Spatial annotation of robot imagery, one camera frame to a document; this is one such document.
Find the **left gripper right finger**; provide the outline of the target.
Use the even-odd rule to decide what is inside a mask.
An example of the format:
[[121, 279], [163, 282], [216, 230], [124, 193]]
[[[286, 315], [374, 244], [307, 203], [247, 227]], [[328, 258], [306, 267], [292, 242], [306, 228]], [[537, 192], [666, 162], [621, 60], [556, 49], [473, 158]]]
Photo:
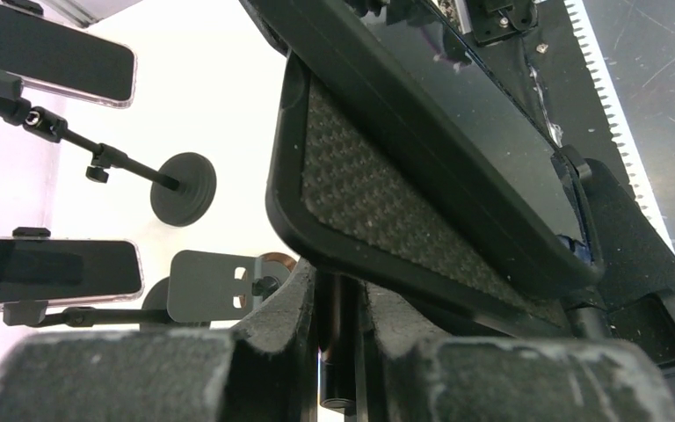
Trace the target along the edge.
[[363, 324], [371, 421], [675, 421], [661, 372], [625, 341], [457, 337], [371, 284]]

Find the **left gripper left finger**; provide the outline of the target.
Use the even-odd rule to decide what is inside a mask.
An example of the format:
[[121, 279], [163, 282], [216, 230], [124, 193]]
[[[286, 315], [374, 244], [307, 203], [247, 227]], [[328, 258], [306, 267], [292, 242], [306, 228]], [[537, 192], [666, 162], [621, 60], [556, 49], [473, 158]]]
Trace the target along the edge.
[[64, 331], [0, 363], [0, 421], [313, 421], [315, 268], [226, 330]]

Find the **brown round base stand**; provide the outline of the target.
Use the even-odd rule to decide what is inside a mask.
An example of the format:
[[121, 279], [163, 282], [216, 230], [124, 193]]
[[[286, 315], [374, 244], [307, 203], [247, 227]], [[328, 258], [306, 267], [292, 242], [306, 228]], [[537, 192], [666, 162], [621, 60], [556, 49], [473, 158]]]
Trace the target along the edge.
[[295, 265], [281, 252], [181, 251], [171, 261], [166, 309], [181, 324], [240, 320], [275, 294]]

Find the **black folding phone stand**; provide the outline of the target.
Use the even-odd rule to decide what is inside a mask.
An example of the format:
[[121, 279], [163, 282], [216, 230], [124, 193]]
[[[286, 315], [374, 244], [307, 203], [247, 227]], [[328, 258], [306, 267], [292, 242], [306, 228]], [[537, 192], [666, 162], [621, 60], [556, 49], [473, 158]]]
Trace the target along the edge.
[[497, 273], [353, 124], [296, 55], [287, 57], [267, 209], [328, 292], [324, 338], [364, 413], [363, 289], [400, 295], [457, 337], [614, 339], [639, 347], [675, 400], [675, 258], [600, 162], [583, 189], [606, 273], [596, 287], [537, 300]]

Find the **white cased phone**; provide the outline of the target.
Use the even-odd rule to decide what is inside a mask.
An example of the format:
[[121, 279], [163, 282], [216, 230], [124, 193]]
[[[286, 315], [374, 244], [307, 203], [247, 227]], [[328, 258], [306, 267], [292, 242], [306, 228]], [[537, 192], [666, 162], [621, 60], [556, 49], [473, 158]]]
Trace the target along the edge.
[[0, 238], [0, 311], [14, 302], [133, 300], [143, 288], [139, 252], [127, 240]]
[[122, 44], [45, 19], [30, 1], [0, 2], [0, 73], [63, 97], [127, 108], [136, 54]]

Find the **black phone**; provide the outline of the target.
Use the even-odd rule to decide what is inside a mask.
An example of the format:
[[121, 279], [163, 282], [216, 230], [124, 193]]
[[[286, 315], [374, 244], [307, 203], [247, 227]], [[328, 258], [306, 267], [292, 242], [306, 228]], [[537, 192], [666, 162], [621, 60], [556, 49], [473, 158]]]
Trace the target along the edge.
[[246, 1], [368, 139], [518, 290], [596, 285], [603, 258], [574, 164], [429, 1]]

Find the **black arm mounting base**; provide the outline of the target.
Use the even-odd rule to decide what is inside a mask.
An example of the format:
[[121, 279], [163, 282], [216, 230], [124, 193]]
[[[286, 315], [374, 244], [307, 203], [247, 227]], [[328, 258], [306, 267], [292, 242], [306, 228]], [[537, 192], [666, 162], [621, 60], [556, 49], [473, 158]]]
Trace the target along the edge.
[[494, 76], [557, 144], [605, 164], [635, 196], [563, 1], [438, 1], [436, 6]]

